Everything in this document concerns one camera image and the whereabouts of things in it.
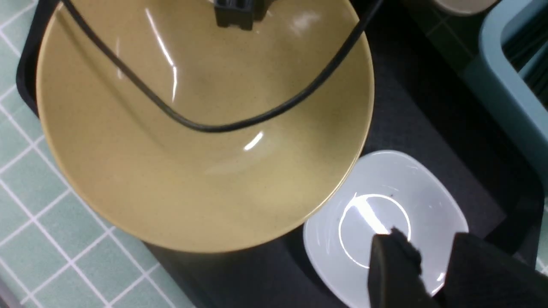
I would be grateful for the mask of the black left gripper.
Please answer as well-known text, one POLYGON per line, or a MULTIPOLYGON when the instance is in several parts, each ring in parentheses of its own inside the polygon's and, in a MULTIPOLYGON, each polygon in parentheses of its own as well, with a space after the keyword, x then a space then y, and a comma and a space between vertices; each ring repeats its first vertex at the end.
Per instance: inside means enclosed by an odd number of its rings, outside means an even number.
POLYGON ((255 22, 264 19, 272 3, 272 0, 214 0, 217 26, 252 30, 255 22))

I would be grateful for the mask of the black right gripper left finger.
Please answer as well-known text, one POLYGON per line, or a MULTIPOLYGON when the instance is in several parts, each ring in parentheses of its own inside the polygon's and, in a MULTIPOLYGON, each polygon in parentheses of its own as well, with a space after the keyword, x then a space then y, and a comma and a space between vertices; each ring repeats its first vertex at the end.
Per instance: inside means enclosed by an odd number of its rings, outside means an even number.
POLYGON ((422 256, 397 228, 372 238, 368 293, 372 308, 438 308, 421 279, 422 256))

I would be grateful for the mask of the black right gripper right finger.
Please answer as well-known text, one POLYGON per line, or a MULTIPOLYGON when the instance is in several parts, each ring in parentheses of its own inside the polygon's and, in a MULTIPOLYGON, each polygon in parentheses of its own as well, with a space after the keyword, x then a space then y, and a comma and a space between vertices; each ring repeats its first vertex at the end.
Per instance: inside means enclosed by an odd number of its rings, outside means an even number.
POLYGON ((468 233, 457 233, 448 264, 447 308, 545 308, 548 279, 468 233))

